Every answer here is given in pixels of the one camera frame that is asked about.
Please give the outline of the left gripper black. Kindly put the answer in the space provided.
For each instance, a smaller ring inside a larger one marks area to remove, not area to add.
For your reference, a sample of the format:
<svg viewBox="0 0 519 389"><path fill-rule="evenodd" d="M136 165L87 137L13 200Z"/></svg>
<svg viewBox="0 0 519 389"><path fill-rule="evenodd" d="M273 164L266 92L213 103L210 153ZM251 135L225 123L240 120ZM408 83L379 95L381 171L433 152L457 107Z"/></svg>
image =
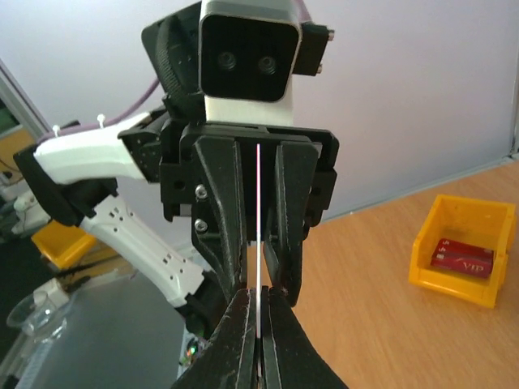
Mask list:
<svg viewBox="0 0 519 389"><path fill-rule="evenodd" d="M195 187L203 186L207 196L197 199L192 210L192 242L216 272L224 292L241 289L247 280L242 275L247 249L243 185L246 213L252 216L256 144L261 153L263 220L268 209L264 239L268 274L272 286L295 306L302 284L305 222L310 227L320 222L337 179L339 141L332 132L172 123L161 135L164 215L167 220L180 216L181 206L195 201Z"/></svg>

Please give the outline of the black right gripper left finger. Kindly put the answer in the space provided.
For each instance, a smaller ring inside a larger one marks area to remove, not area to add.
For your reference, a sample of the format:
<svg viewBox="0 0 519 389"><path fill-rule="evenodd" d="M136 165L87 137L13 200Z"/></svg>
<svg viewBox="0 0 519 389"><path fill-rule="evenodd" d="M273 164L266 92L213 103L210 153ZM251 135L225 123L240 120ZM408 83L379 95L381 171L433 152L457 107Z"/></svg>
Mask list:
<svg viewBox="0 0 519 389"><path fill-rule="evenodd" d="M234 295L206 348L172 388L256 388L255 345L255 290L241 289Z"/></svg>

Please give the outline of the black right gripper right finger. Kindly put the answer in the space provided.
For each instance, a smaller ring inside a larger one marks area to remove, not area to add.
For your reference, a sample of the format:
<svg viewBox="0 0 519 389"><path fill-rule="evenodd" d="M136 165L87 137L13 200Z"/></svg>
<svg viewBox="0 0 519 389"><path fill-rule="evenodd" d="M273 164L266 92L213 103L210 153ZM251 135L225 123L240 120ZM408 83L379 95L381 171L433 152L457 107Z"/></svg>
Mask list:
<svg viewBox="0 0 519 389"><path fill-rule="evenodd" d="M261 292L261 388L346 388L317 353L283 293Z"/></svg>

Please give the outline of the thin white card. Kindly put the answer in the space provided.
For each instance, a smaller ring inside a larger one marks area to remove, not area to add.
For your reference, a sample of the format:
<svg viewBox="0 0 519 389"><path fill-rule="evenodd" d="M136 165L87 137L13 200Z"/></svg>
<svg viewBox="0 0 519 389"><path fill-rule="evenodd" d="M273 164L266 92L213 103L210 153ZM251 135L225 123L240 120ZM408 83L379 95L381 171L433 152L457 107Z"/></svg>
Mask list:
<svg viewBox="0 0 519 389"><path fill-rule="evenodd" d="M256 339L261 337L261 146L256 144L256 249L255 249L255 313L256 313Z"/></svg>

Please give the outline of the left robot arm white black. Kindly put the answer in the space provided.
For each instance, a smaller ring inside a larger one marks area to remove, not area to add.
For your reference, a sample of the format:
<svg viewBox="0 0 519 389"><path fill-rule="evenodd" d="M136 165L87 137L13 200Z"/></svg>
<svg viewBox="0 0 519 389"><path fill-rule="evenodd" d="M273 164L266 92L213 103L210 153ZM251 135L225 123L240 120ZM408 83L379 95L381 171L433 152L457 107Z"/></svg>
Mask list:
<svg viewBox="0 0 519 389"><path fill-rule="evenodd" d="M15 163L51 220L115 249L195 334L246 287L251 243L294 306L339 143L293 124L292 79L320 73L334 36L301 1L195 2L142 31L160 107L60 130Z"/></svg>

